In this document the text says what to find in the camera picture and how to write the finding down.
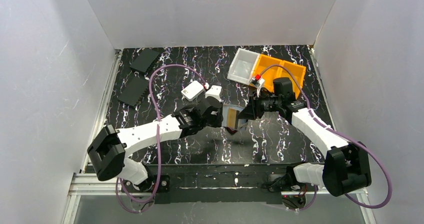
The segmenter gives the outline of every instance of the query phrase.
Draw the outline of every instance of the orange storage bin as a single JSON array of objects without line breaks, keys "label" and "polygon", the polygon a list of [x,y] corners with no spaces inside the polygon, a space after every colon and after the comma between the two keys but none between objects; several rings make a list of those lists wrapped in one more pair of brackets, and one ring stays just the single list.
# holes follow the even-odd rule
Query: orange storage bin
[{"label": "orange storage bin", "polygon": [[[289,61],[285,61],[285,60],[276,59],[267,55],[259,56],[257,64],[254,68],[252,77],[259,75],[266,67],[270,65],[281,65],[286,67],[296,78],[297,82],[300,84],[300,87],[303,86],[305,72],[306,72],[305,66],[290,63]],[[267,70],[262,75],[262,78],[265,80],[265,83],[263,84],[264,87],[267,90],[269,90],[271,93],[273,93],[274,92],[273,80],[280,77],[289,77],[291,81],[293,82],[293,79],[285,70],[283,70],[282,68],[273,67]],[[295,83],[293,83],[293,91],[295,92],[296,98],[297,98],[301,91],[299,90],[299,88],[296,86]]]}]

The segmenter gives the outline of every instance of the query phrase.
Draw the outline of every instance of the gray floor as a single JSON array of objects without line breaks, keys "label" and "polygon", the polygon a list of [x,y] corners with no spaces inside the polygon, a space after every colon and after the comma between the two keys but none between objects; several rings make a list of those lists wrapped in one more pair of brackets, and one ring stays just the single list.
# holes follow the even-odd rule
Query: gray floor
[{"label": "gray floor", "polygon": [[[129,207],[129,199],[123,200]],[[115,196],[82,196],[75,223],[365,223],[360,207],[344,196],[319,194],[311,208],[299,213],[277,207],[258,202],[173,203],[131,214]]]}]

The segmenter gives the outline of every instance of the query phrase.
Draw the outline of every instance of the cable connector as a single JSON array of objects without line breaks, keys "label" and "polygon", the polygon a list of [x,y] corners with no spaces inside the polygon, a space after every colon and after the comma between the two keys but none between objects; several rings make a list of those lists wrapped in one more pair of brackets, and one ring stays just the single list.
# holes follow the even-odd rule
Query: cable connector
[{"label": "cable connector", "polygon": [[261,75],[256,75],[250,80],[250,83],[256,87],[256,95],[259,97],[261,93],[261,88],[263,87],[265,80]]},{"label": "cable connector", "polygon": [[201,83],[199,83],[197,80],[195,80],[191,82],[187,87],[185,87],[181,91],[181,94],[184,98],[188,99],[189,101],[192,101],[204,91],[205,91],[205,87],[201,85]]}]

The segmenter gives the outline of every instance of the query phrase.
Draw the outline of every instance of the black rectangular block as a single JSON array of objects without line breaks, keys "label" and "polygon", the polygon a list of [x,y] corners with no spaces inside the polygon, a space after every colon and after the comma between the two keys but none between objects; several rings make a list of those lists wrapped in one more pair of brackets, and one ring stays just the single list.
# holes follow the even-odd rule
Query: black rectangular block
[{"label": "black rectangular block", "polygon": [[142,53],[136,58],[136,60],[131,64],[131,69],[134,71],[139,71],[142,74],[145,74],[151,65],[156,62],[159,53],[151,49],[144,49]]},{"label": "black rectangular block", "polygon": [[149,87],[148,83],[146,79],[134,77],[118,97],[118,100],[128,105],[135,106]]}]

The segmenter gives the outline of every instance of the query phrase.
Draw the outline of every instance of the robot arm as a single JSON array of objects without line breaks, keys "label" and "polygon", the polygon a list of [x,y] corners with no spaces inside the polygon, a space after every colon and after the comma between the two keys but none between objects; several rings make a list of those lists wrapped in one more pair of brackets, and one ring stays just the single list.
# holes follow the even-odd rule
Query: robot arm
[{"label": "robot arm", "polygon": [[326,187],[329,193],[340,196],[371,184],[368,154],[345,139],[327,131],[313,110],[296,100],[289,78],[274,80],[275,95],[252,96],[239,114],[240,119],[255,120],[265,112],[277,111],[289,124],[303,132],[325,156],[324,165],[296,163],[287,168],[280,186],[311,183]]},{"label": "robot arm", "polygon": [[[221,127],[222,103],[214,97],[207,97],[196,105],[187,105],[168,115],[160,122],[160,141],[177,140],[194,135],[203,128]],[[156,144],[157,121],[115,130],[105,126],[88,147],[88,155],[100,181],[120,177],[133,184],[150,186],[143,183],[149,178],[145,165],[131,160],[134,152]]]}]

